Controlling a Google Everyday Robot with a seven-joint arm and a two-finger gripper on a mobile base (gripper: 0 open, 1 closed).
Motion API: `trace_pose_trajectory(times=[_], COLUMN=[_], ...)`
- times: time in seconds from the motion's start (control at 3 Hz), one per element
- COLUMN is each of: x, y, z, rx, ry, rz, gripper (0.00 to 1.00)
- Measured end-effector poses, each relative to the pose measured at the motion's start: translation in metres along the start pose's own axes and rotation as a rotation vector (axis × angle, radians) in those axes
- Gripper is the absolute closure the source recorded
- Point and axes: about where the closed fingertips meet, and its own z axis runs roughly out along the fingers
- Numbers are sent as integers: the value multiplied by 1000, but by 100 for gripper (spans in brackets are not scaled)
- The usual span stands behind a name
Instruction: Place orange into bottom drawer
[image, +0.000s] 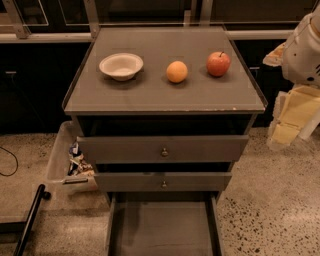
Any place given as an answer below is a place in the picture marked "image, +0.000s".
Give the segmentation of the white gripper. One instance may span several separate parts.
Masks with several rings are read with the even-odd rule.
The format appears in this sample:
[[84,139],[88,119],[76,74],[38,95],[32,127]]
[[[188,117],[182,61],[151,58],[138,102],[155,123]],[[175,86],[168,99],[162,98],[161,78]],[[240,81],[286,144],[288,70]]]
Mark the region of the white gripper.
[[306,15],[282,43],[263,59],[267,66],[282,65],[283,77],[295,84],[278,93],[268,130],[269,147],[287,147],[320,110],[320,6]]

